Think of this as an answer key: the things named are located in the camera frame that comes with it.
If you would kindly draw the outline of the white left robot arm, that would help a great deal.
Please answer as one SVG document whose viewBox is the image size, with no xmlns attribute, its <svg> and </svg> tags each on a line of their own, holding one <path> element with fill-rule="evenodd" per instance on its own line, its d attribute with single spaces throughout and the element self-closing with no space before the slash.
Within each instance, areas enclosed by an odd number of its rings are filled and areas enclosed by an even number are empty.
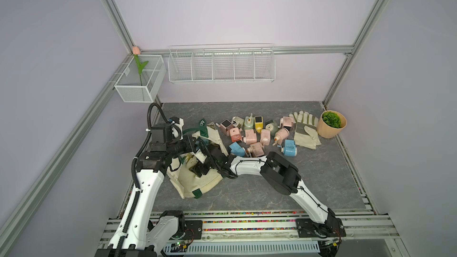
<svg viewBox="0 0 457 257">
<path fill-rule="evenodd" d="M 152 146 L 151 151 L 136 157 L 132 166 L 134 187 L 126 213 L 108 247 L 96 251 L 97 257 L 157 257 L 170 239 L 201 238 L 202 221 L 186 222 L 182 211 L 165 211 L 156 225 L 150 222 L 154 201 L 171 159 L 190 152 L 193 144 L 189 136 L 176 138 L 170 143 Z"/>
</svg>

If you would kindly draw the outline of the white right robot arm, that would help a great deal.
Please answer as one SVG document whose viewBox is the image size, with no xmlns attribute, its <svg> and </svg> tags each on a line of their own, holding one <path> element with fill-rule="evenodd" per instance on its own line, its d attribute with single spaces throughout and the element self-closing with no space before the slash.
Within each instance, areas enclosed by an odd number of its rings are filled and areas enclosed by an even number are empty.
<svg viewBox="0 0 457 257">
<path fill-rule="evenodd" d="M 195 157 L 197 162 L 190 166 L 190 171 L 199 178 L 210 170 L 227 178 L 261 176 L 276 192 L 290 196 L 304 209 L 317 229 L 333 231 L 340 227 L 335 213 L 307 188 L 298 168 L 277 152 L 260 157 L 241 157 L 225 156 L 215 148 L 201 148 Z"/>
</svg>

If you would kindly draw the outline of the round pink pencil sharpener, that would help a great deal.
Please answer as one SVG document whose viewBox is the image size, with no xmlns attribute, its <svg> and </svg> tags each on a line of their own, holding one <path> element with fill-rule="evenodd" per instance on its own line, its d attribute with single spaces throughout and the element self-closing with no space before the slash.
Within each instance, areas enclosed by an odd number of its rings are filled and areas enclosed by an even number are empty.
<svg viewBox="0 0 457 257">
<path fill-rule="evenodd" d="M 290 132 L 286 128 L 279 129 L 274 135 L 273 146 L 281 146 L 283 142 L 289 137 Z"/>
</svg>

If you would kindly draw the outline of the olive green pencil sharpener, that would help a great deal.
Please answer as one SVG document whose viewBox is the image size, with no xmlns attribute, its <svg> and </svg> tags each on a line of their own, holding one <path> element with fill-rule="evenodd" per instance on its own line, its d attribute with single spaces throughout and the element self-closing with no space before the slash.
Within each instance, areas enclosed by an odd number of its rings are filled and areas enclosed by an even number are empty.
<svg viewBox="0 0 457 257">
<path fill-rule="evenodd" d="M 273 138 L 278 132 L 279 126 L 275 121 L 269 120 L 265 125 L 265 129 L 270 131 L 270 136 Z"/>
</svg>

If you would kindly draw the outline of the cream tote bag green handles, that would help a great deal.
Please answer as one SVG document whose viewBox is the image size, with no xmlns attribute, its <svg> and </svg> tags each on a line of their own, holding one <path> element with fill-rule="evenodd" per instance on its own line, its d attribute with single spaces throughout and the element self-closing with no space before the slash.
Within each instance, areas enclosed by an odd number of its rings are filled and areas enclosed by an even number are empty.
<svg viewBox="0 0 457 257">
<path fill-rule="evenodd" d="M 229 153 L 214 125 L 189 128 L 183 134 L 195 139 L 194 151 L 172 159 L 167 176 L 182 199 L 197 199 L 222 181 L 219 170 Z"/>
</svg>

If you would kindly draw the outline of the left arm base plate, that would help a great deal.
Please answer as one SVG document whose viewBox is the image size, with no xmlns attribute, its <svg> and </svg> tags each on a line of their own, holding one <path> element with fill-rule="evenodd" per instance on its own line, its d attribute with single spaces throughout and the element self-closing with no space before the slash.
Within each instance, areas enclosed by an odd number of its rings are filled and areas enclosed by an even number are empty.
<svg viewBox="0 0 457 257">
<path fill-rule="evenodd" d="M 202 220 L 185 220 L 184 226 L 179 226 L 177 233 L 170 240 L 201 240 L 203 233 Z"/>
</svg>

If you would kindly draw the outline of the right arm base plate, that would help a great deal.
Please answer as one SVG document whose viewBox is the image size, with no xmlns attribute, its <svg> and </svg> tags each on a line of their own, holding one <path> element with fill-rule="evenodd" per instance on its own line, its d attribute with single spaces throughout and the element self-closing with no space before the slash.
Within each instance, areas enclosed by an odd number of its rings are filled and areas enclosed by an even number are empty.
<svg viewBox="0 0 457 257">
<path fill-rule="evenodd" d="M 324 224 L 313 222 L 309 218 L 299 218 L 296 219 L 296 227 L 300 238 L 346 237 L 345 226 L 342 220 L 336 217 L 329 217 Z"/>
</svg>

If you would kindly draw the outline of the beige pencil sharpener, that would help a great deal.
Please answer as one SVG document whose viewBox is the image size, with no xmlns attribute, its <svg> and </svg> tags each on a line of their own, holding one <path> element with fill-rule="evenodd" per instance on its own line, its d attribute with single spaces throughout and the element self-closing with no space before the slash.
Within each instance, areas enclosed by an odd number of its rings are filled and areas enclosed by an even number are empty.
<svg viewBox="0 0 457 257">
<path fill-rule="evenodd" d="M 232 118 L 232 124 L 239 129 L 243 129 L 244 124 L 245 124 L 245 119 L 238 117 L 238 116 L 234 116 Z"/>
</svg>

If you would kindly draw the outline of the yellow pencil sharpener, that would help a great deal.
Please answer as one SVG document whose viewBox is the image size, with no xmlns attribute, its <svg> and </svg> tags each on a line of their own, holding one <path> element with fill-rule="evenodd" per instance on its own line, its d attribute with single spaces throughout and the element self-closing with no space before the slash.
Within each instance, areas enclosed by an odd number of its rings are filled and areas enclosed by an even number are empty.
<svg viewBox="0 0 457 257">
<path fill-rule="evenodd" d="M 254 117 L 254 128 L 257 133 L 261 133 L 262 129 L 264 128 L 264 119 L 261 115 L 256 115 Z"/>
</svg>

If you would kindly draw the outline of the blue pencil sharpener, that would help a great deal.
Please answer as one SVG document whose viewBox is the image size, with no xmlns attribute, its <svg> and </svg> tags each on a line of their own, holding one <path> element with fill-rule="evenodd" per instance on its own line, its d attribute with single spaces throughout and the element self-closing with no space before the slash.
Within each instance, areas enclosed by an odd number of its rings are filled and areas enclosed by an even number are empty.
<svg viewBox="0 0 457 257">
<path fill-rule="evenodd" d="M 285 140 L 282 146 L 279 146 L 280 152 L 286 157 L 297 156 L 298 150 L 294 140 Z"/>
<path fill-rule="evenodd" d="M 246 157 L 245 148 L 241 147 L 239 143 L 233 142 L 229 145 L 230 154 L 237 157 Z"/>
</svg>

